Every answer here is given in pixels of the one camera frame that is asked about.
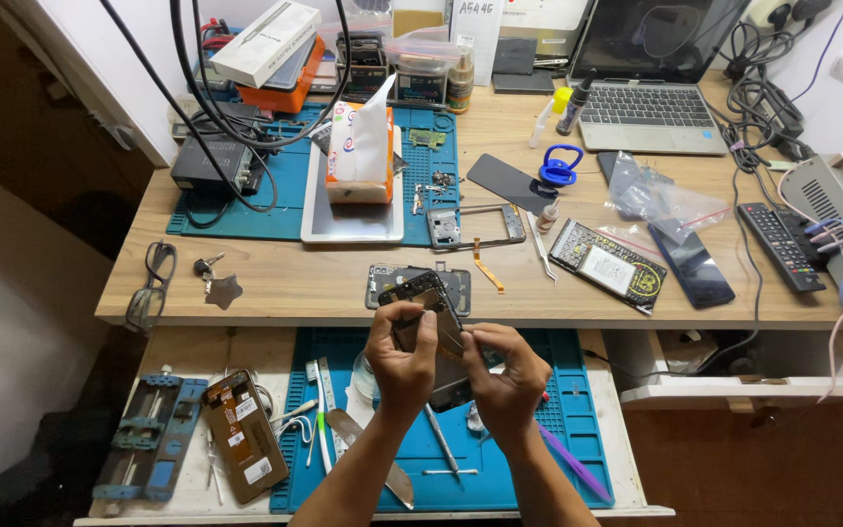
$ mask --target orange case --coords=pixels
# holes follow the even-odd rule
[[[262,110],[297,114],[301,111],[304,99],[307,98],[307,91],[311,89],[311,82],[314,81],[314,77],[318,73],[318,66],[321,65],[321,58],[323,56],[324,42],[321,40],[321,37],[318,37],[315,39],[311,56],[301,69],[301,76],[298,77],[298,84],[294,90],[282,92],[278,90],[250,88],[249,86],[236,84],[236,89],[240,92],[242,102],[245,104],[255,104]]]

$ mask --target remote control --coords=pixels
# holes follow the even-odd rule
[[[765,204],[742,203],[737,206],[737,213],[757,236],[763,246],[763,252],[773,261],[773,267],[779,271],[792,293],[810,293],[826,289],[818,273],[812,269],[802,250],[795,244],[795,240]]]
[[[802,255],[805,257],[805,261],[808,262],[808,266],[819,273],[823,273],[826,269],[826,261],[822,257],[822,254],[819,253],[815,244],[809,241],[810,236],[805,233],[805,227],[810,222],[788,208],[774,210],[773,214],[777,215],[779,221],[782,222],[782,226],[792,235],[792,241],[802,251]]]

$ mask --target barcode sticker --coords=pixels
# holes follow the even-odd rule
[[[234,435],[233,437],[229,438],[227,440],[227,443],[229,443],[230,446],[237,446],[237,445],[240,444],[240,441],[242,441],[243,439],[245,439],[245,436],[243,436],[242,432],[240,432],[240,433]]]
[[[262,479],[265,474],[270,472],[272,472],[272,463],[269,462],[268,458],[262,458],[261,461],[253,463],[252,466],[242,471],[242,473],[245,474],[246,481],[249,482],[249,485],[256,483]]]
[[[255,412],[257,408],[259,407],[256,406],[256,400],[247,399],[246,401],[243,401],[242,404],[236,406],[236,420],[242,420],[243,417]]]

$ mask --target laptop keyboard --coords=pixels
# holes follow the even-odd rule
[[[591,86],[583,123],[715,127],[696,88]]]

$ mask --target white box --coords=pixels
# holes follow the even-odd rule
[[[210,62],[214,71],[231,81],[258,88],[308,42],[319,23],[320,9],[279,0]]]

